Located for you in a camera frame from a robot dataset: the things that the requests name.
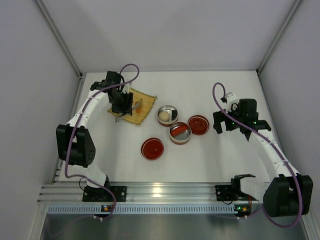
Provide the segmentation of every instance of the stainless steel bowl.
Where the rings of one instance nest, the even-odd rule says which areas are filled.
[[[169,120],[168,121],[163,121],[160,119],[159,114],[162,112],[167,112],[169,114]],[[175,123],[176,121],[178,121],[179,118],[179,114],[177,109],[174,106],[171,105],[164,105],[162,107],[159,108],[158,110],[158,122],[165,127],[170,127],[171,124]]]
[[[172,136],[171,131],[180,127],[180,126],[186,126],[186,130],[177,136]],[[188,124],[186,124],[185,122],[181,122],[181,121],[173,123],[171,125],[170,131],[169,131],[169,137],[170,137],[171,141],[174,142],[175,144],[178,144],[178,145],[186,144],[190,140],[191,134],[192,134],[191,127]]]

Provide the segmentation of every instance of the white backdrop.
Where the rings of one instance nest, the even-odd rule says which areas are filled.
[[[25,240],[78,79],[31,0],[0,5],[0,233]]]
[[[320,1],[304,1],[262,71],[287,157],[313,180],[312,202],[320,218]]]
[[[294,0],[44,0],[82,72],[255,70]]]

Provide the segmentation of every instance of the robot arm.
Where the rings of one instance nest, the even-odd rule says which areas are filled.
[[[109,179],[96,164],[99,156],[90,130],[95,125],[100,112],[105,111],[106,107],[111,108],[113,113],[132,115],[133,93],[129,93],[128,88],[110,88],[97,94],[108,86],[120,84],[121,80],[123,77],[119,73],[108,71],[106,79],[95,82],[91,86],[88,97],[75,116],[66,125],[60,124],[56,129],[58,155],[65,161],[72,131],[77,126],[68,164],[72,165],[79,174],[106,188],[110,187]],[[87,185],[91,188],[99,188],[89,181]]]
[[[236,193],[248,194],[263,202],[264,208],[270,217],[297,215],[299,208],[297,187],[291,172],[286,166],[288,164],[298,179],[303,202],[302,214],[307,214],[313,182],[308,175],[300,175],[287,158],[281,159],[280,155],[275,151],[276,148],[282,156],[285,156],[280,150],[267,121],[258,120],[257,101],[255,99],[239,99],[232,92],[226,94],[221,100],[226,103],[225,112],[228,115],[242,124],[259,131],[260,134],[269,139],[269,142],[267,142],[256,133],[229,119],[222,111],[213,113],[213,128],[216,132],[218,134],[222,133],[222,122],[225,122],[227,131],[240,129],[240,132],[245,135],[247,141],[257,151],[271,179],[270,183],[262,182],[250,174],[235,176],[231,182]]]

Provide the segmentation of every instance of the round container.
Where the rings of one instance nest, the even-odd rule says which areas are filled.
[[[162,141],[155,137],[147,139],[141,146],[141,153],[148,160],[160,158],[164,150],[165,147]]]
[[[172,136],[171,135],[172,130],[179,128],[181,126],[186,126],[186,130],[184,132],[179,133],[176,136]],[[170,140],[175,144],[182,145],[182,144],[186,144],[190,140],[191,134],[192,134],[191,127],[185,122],[178,121],[171,125],[169,137],[170,137]]]
[[[203,135],[208,132],[210,124],[208,119],[201,115],[194,115],[189,118],[188,125],[194,135]]]
[[[160,119],[159,114],[160,113],[168,113],[169,114],[169,120],[168,121],[163,121]],[[171,105],[164,105],[162,107],[159,108],[158,110],[158,122],[165,127],[170,127],[173,123],[175,123],[176,121],[178,121],[178,111],[174,106]]]

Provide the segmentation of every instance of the red lid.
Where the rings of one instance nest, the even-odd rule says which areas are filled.
[[[160,158],[164,149],[162,141],[158,138],[152,137],[142,144],[141,153],[148,160],[156,160]]]
[[[203,135],[209,130],[209,121],[204,116],[194,115],[189,118],[188,125],[194,135]]]

